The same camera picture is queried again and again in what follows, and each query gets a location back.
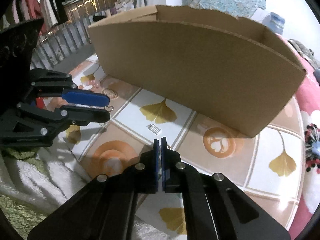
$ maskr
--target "tile pattern print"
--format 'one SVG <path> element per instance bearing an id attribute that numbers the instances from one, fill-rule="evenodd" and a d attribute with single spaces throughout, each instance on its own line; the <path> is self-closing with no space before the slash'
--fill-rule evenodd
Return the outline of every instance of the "tile pattern print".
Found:
<path id="1" fill-rule="evenodd" d="M 295 171 L 297 165 L 293 158 L 291 158 L 285 151 L 284 140 L 281 133 L 278 131 L 283 145 L 282 153 L 272 160 L 269 164 L 269 168 L 278 174 L 279 177 L 286 176 L 288 177 L 292 172 Z"/>

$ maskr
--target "open cardboard box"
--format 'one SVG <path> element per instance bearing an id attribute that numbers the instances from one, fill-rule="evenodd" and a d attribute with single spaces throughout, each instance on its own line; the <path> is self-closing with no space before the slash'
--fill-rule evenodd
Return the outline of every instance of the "open cardboard box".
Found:
<path id="1" fill-rule="evenodd" d="M 149 6 L 89 26 L 107 74 L 249 137 L 290 100 L 306 72 L 267 27 L 216 10 Z"/>

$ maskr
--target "black bracket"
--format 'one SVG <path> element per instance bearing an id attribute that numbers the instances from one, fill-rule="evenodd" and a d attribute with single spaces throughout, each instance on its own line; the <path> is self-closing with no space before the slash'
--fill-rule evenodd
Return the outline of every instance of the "black bracket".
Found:
<path id="1" fill-rule="evenodd" d="M 290 240 L 288 231 L 221 173 L 199 173 L 166 138 L 122 174 L 101 174 L 31 230 L 28 240 L 130 240 L 137 194 L 182 193 L 189 240 Z"/>

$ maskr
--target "pink fabric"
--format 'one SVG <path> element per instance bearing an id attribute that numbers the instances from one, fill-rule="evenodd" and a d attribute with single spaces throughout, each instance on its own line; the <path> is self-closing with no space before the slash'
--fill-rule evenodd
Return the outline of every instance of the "pink fabric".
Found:
<path id="1" fill-rule="evenodd" d="M 313 214 L 309 212 L 306 203 L 304 202 L 303 196 L 301 196 L 298 210 L 289 229 L 289 234 L 292 240 L 295 239 L 298 234 L 300 234 L 300 232 L 311 219 L 312 215 Z"/>
<path id="2" fill-rule="evenodd" d="M 28 11 L 31 19 L 43 18 L 41 13 L 40 4 L 37 0 L 25 0 L 28 6 Z M 45 24 L 42 25 L 40 33 L 46 33 L 47 28 Z"/>
<path id="3" fill-rule="evenodd" d="M 307 71 L 307 76 L 298 88 L 296 92 L 296 98 L 301 111 L 305 111 L 309 115 L 312 114 L 315 110 L 320 110 L 320 86 L 316 81 L 316 78 L 313 75 L 313 67 L 302 58 L 295 50 L 293 50 L 299 61 L 302 63 L 304 68 Z M 303 194 L 301 195 L 300 203 L 296 212 L 296 215 L 293 219 L 292 225 L 289 229 L 289 233 L 291 239 L 295 239 L 298 234 L 304 229 L 306 224 L 310 221 L 312 217 L 312 213 L 309 211 L 306 206 L 305 200 L 303 198 Z"/>

